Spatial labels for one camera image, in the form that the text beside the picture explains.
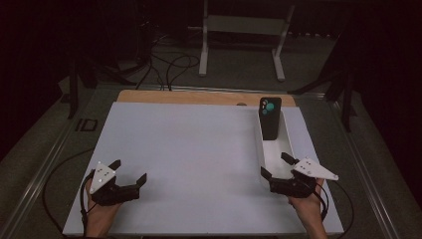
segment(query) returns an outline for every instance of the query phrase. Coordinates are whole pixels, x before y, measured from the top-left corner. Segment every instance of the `forearm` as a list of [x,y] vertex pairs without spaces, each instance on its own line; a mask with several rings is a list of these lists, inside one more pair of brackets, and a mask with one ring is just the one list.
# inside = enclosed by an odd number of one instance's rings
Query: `forearm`
[[108,228],[104,228],[101,225],[89,224],[87,229],[87,237],[90,238],[106,238],[108,234]]
[[305,227],[307,229],[308,235],[310,235],[311,239],[326,239],[325,228],[321,223],[314,223],[312,225],[307,225]]
[[72,239],[106,239],[105,237],[69,237]]

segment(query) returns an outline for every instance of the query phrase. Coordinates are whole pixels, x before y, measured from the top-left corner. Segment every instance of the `black phone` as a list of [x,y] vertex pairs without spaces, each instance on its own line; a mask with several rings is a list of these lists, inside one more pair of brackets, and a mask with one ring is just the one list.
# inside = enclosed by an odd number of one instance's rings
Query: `black phone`
[[281,98],[261,98],[259,117],[263,140],[275,140],[279,135]]

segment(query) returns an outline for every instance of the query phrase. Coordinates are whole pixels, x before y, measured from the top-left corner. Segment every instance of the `dark background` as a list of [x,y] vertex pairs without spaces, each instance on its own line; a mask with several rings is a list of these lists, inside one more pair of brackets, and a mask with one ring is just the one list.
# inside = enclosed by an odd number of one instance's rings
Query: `dark background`
[[[1,3],[0,158],[62,95],[57,82],[68,75],[70,44],[81,46],[103,65],[116,67],[117,60],[133,59],[133,29],[136,21],[145,19],[136,19],[132,1],[101,2]],[[216,1],[210,11],[271,15],[275,9],[274,1],[259,8],[248,2],[233,8],[231,1]],[[181,40],[187,38],[187,26],[202,25],[201,1],[152,1],[147,9],[143,17]],[[419,205],[421,13],[417,1],[300,4],[290,28],[295,37],[308,33],[338,38],[321,75],[340,68],[344,59],[356,67],[354,89],[361,93]]]

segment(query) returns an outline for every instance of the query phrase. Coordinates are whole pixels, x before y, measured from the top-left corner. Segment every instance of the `white table surface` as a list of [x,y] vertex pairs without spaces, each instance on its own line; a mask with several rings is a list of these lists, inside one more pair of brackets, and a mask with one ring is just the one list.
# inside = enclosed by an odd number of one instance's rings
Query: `white table surface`
[[[296,158],[317,160],[299,108],[282,108]],[[87,168],[121,159],[116,184],[148,180],[124,203],[110,234],[278,235],[305,233],[284,195],[260,181],[251,107],[114,103]],[[327,233],[342,232],[327,185]],[[79,194],[64,233],[83,231]]]

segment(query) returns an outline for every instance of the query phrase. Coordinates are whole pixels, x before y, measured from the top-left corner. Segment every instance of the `human hand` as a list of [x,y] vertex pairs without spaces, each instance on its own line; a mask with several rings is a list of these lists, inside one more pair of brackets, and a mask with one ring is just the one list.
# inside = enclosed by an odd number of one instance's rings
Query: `human hand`
[[[319,185],[323,184],[323,179],[318,178],[316,183]],[[320,194],[320,187],[316,187],[316,193]],[[320,201],[314,195],[311,194],[307,198],[294,198],[288,197],[289,203],[295,208],[298,213],[299,219],[307,229],[308,234],[312,239],[325,239],[326,233],[322,224],[320,216]]]
[[92,179],[87,181],[85,190],[88,197],[88,224],[87,237],[107,237],[108,231],[114,222],[115,215],[121,203],[113,206],[100,206],[93,202],[90,194]]

